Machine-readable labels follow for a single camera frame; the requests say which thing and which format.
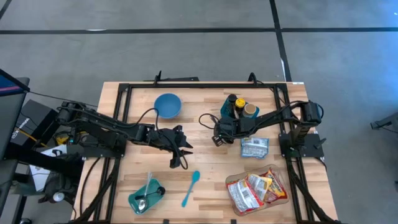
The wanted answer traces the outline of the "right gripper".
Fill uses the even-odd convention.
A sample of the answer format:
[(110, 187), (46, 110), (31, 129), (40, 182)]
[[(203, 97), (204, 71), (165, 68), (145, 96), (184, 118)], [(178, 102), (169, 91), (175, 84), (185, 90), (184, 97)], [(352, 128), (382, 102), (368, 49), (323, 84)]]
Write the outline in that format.
[(212, 141), (215, 146), (219, 146), (224, 144), (224, 139), (245, 138), (255, 133), (257, 129), (258, 124), (255, 119), (224, 117), (216, 122)]

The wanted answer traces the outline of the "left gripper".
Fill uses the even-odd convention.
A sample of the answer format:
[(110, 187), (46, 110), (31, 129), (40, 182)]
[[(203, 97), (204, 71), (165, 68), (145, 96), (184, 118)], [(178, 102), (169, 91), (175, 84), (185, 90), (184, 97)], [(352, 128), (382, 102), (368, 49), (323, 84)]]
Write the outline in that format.
[(162, 128), (155, 130), (154, 128), (150, 128), (148, 130), (148, 145), (160, 150), (178, 152), (181, 157), (192, 154), (192, 152), (185, 151), (181, 149), (181, 147), (193, 148), (193, 146), (187, 142), (187, 137), (184, 135), (182, 125), (177, 125), (173, 129)]

